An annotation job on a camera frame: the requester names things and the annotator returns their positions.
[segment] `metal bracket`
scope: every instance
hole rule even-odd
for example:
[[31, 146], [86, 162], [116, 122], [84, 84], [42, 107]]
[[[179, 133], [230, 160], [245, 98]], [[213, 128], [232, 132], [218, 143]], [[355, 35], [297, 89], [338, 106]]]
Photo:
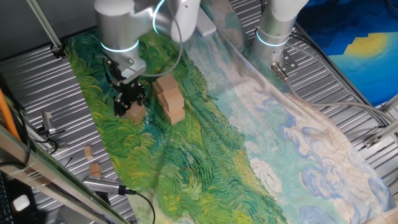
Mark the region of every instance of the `metal bracket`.
[[363, 142], [367, 148], [391, 136], [398, 143], [398, 121], [395, 121]]
[[366, 141], [364, 142], [364, 144], [365, 144], [365, 146], [366, 146], [367, 148], [369, 148], [369, 147], [372, 147], [373, 145], [375, 145], [375, 144], [377, 144], [377, 143], [379, 143], [379, 142], [380, 142], [380, 140], [379, 140], [376, 136], [373, 136], [373, 137], [371, 137], [370, 139], [366, 140]]
[[282, 63], [280, 63], [280, 67], [285, 73], [293, 72], [297, 69], [299, 65], [297, 65], [296, 61], [293, 60], [292, 56], [284, 50]]

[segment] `painted fabric mat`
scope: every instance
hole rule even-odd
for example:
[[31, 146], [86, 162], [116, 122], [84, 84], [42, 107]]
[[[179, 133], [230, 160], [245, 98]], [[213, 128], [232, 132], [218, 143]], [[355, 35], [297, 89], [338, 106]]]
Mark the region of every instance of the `painted fabric mat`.
[[[363, 223], [395, 207], [388, 188], [335, 125], [281, 93], [222, 33], [184, 44], [172, 72], [186, 118], [170, 126], [151, 82], [139, 124], [113, 116], [96, 30], [72, 37], [68, 55], [113, 166], [149, 197], [156, 223]], [[168, 70], [169, 38], [141, 39], [146, 73]], [[130, 197], [139, 223], [147, 203]]]

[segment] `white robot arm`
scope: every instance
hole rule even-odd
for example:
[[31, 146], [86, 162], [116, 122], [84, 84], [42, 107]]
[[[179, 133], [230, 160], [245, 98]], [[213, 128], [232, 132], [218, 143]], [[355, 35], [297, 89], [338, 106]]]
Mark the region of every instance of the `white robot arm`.
[[113, 99], [116, 116], [123, 116], [134, 101], [142, 105], [146, 97], [138, 82], [146, 70], [145, 61], [139, 58], [139, 37], [154, 30], [176, 42], [188, 40], [197, 24], [199, 4], [200, 0], [94, 1], [101, 45], [111, 73], [107, 81], [120, 92]]
[[297, 14], [307, 2], [308, 0], [270, 0], [264, 10], [252, 49], [254, 55], [269, 68], [274, 62], [282, 61], [283, 50]]

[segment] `metal grate floor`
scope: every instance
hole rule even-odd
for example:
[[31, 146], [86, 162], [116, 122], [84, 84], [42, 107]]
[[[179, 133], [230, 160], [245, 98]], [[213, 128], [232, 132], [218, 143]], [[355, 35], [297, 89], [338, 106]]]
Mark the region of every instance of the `metal grate floor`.
[[[231, 0], [231, 4], [241, 20], [249, 41], [252, 42], [260, 20], [260, 0]], [[298, 68], [288, 74], [289, 80], [304, 100], [312, 103], [332, 103], [361, 99], [337, 71], [326, 62], [322, 64], [314, 59], [316, 56], [322, 61], [315, 49], [295, 38], [291, 38], [288, 43], [293, 47], [287, 46], [286, 50], [298, 64]], [[295, 47], [305, 49], [312, 55]], [[362, 157], [389, 185], [391, 191], [397, 191], [398, 181], [395, 180], [398, 178], [398, 144], [392, 137], [388, 137], [370, 148], [364, 145], [367, 139], [381, 130], [379, 120], [368, 111], [355, 106], [337, 106], [319, 108], [319, 110], [344, 132]], [[398, 119], [398, 106], [390, 108], [389, 114]]]
[[[42, 125], [41, 111], [50, 111], [57, 131], [56, 141], [66, 141], [68, 147], [58, 149], [53, 155], [61, 164], [80, 180], [90, 175], [89, 165], [99, 163], [104, 177], [117, 179], [96, 125], [72, 71], [68, 59], [56, 59], [49, 46], [0, 63], [0, 73], [16, 99], [25, 108], [25, 118], [35, 128]], [[84, 146], [90, 145], [94, 159], [88, 161]], [[58, 201], [34, 190], [38, 209], [48, 212], [47, 223], [53, 223]], [[111, 205], [124, 218], [135, 218], [126, 196], [110, 195]]]

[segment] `orange pole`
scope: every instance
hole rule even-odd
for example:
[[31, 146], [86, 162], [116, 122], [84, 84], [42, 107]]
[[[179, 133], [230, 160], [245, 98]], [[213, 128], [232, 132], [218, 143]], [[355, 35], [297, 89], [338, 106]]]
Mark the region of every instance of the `orange pole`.
[[11, 132], [12, 135], [15, 136], [15, 138], [18, 138], [18, 140], [21, 140], [19, 137], [17, 128], [14, 123], [14, 119], [12, 118], [10, 108], [8, 107], [6, 97], [2, 93], [0, 89], [0, 109], [2, 112], [2, 115], [4, 116], [4, 119], [6, 120], [7, 128]]

